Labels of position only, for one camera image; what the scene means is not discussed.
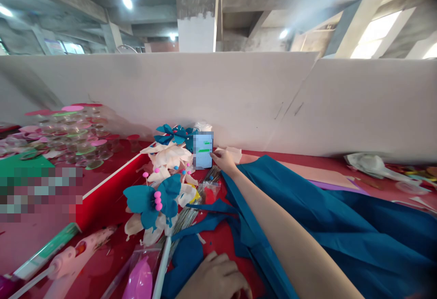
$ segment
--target hand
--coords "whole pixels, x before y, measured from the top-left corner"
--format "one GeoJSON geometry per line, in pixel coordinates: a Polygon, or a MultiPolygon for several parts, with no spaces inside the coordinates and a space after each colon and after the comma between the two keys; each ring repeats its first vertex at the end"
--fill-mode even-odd
{"type": "Polygon", "coordinates": [[[217,166],[229,176],[232,177],[233,174],[238,172],[238,168],[234,163],[234,159],[226,150],[214,151],[209,155],[217,164],[217,166]]]}
{"type": "Polygon", "coordinates": [[[238,271],[237,264],[229,260],[227,254],[210,253],[190,277],[176,299],[208,298],[230,299],[240,290],[252,299],[252,291],[244,276],[238,271]]]}

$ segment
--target plastic bag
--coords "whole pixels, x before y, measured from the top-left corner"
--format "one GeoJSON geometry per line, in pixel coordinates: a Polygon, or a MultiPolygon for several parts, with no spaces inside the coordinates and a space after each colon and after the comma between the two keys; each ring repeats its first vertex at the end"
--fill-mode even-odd
{"type": "Polygon", "coordinates": [[[150,299],[159,268],[162,245],[143,248],[137,245],[132,253],[129,281],[123,299],[150,299]]]}

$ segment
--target white partition wall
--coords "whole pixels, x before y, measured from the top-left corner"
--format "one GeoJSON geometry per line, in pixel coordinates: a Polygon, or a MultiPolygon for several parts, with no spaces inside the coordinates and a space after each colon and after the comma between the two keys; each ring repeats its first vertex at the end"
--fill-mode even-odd
{"type": "Polygon", "coordinates": [[[436,162],[437,61],[318,60],[266,151],[436,162]]]}
{"type": "Polygon", "coordinates": [[[263,150],[316,56],[9,56],[0,60],[0,70],[32,70],[65,105],[90,99],[107,105],[117,115],[114,131],[124,135],[150,139],[164,123],[185,126],[205,119],[213,125],[215,145],[263,150]]]}
{"type": "Polygon", "coordinates": [[[437,161],[437,61],[315,63],[315,57],[2,56],[0,121],[23,123],[21,116],[45,108],[47,98],[52,109],[53,102],[96,101],[110,108],[112,130],[125,136],[150,139],[164,123],[205,119],[216,146],[313,156],[372,151],[387,161],[437,161]],[[31,95],[24,84],[34,89],[31,95]]]}

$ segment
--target purple paper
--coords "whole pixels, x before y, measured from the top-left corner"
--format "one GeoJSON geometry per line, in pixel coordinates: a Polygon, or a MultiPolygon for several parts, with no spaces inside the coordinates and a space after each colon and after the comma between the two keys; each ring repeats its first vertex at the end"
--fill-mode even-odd
{"type": "Polygon", "coordinates": [[[322,188],[324,190],[349,191],[349,192],[355,192],[355,193],[359,193],[359,194],[369,195],[366,191],[364,191],[361,187],[359,187],[355,182],[352,182],[352,181],[351,181],[351,183],[354,184],[358,188],[357,190],[356,189],[351,189],[351,188],[341,187],[341,186],[338,186],[338,185],[317,182],[317,181],[310,181],[310,182],[313,183],[314,185],[316,185],[317,187],[320,187],[320,188],[322,188]]]}

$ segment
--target smartphone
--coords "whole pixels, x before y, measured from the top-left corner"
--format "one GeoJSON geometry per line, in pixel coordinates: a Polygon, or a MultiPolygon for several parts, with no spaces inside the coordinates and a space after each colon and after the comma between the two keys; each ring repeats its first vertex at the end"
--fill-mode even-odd
{"type": "Polygon", "coordinates": [[[214,132],[199,132],[193,135],[193,165],[196,169],[211,168],[213,159],[214,132]]]}

